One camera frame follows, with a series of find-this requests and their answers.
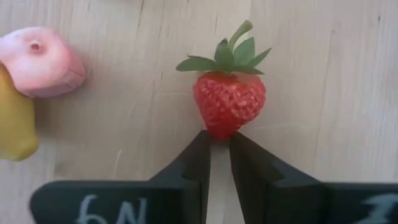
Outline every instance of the light wooden surface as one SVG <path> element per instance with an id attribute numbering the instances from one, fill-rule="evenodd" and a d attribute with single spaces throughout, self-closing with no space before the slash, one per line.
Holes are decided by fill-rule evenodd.
<path id="1" fill-rule="evenodd" d="M 168 164 L 201 129 L 196 78 L 176 64 L 211 56 L 244 19 L 273 51 L 266 107 L 242 132 L 321 180 L 396 182 L 397 0 L 2 0 L 0 34 L 53 27 L 89 75 L 37 101 L 37 154 L 0 161 L 0 223 L 32 223 L 45 182 L 141 180 Z M 211 224 L 243 223 L 227 155 L 213 155 Z"/>

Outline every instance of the strawberry leaves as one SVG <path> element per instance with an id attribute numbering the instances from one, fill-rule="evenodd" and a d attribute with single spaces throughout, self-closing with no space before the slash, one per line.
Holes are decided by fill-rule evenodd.
<path id="1" fill-rule="evenodd" d="M 272 47 L 268 48 L 266 51 L 264 51 L 263 53 L 257 55 L 255 58 L 251 59 L 250 62 L 248 63 L 248 65 L 250 67 L 256 67 L 257 65 L 259 65 L 264 59 L 265 57 L 269 54 L 269 52 L 272 50 Z"/>
<path id="2" fill-rule="evenodd" d="M 255 46 L 254 38 L 251 37 L 241 44 L 239 44 L 234 50 L 235 63 L 237 65 L 246 65 L 250 60 L 254 58 Z"/>
<path id="3" fill-rule="evenodd" d="M 218 44 L 214 59 L 218 64 L 224 66 L 233 66 L 235 64 L 232 50 L 228 47 L 228 40 L 223 39 L 223 41 Z"/>
<path id="4" fill-rule="evenodd" d="M 176 70 L 181 72 L 221 70 L 227 74 L 231 74 L 231 72 L 263 74 L 256 69 L 256 66 L 268 56 L 271 48 L 255 56 L 256 45 L 253 37 L 244 40 L 236 48 L 234 47 L 236 41 L 252 28 L 250 21 L 244 21 L 230 41 L 223 39 L 217 45 L 214 60 L 199 56 L 188 56 L 188 59 L 177 65 Z"/>
<path id="5" fill-rule="evenodd" d="M 189 58 L 181 62 L 177 66 L 177 71 L 192 72 L 192 71 L 213 71 L 220 69 L 220 66 L 212 59 L 188 56 Z"/>

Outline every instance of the black tool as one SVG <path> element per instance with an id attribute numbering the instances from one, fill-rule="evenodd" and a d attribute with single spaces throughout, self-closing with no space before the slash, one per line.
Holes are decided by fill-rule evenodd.
<path id="1" fill-rule="evenodd" d="M 202 131 L 148 181 L 60 181 L 34 192 L 36 224 L 205 224 L 211 137 Z M 323 183 L 235 134 L 231 168 L 246 224 L 398 223 L 398 184 Z"/>

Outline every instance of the strawberry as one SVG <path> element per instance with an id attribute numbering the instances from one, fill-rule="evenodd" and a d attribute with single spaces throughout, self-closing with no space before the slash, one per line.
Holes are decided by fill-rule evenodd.
<path id="1" fill-rule="evenodd" d="M 194 84 L 193 93 L 207 130 L 215 139 L 228 139 L 252 121 L 266 100 L 266 87 L 257 76 L 263 73 L 256 66 L 271 48 L 254 56 L 253 37 L 234 47 L 252 27 L 250 21 L 244 21 L 229 41 L 223 39 L 216 48 L 214 60 L 188 56 L 176 68 L 180 72 L 204 72 Z"/>

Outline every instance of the marshmallow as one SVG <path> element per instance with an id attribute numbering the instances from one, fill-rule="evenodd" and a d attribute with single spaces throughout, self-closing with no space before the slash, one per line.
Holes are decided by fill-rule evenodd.
<path id="1" fill-rule="evenodd" d="M 29 27 L 1 38 L 0 61 L 15 88 L 31 98 L 68 93 L 86 76 L 75 52 L 54 30 L 45 27 Z"/>

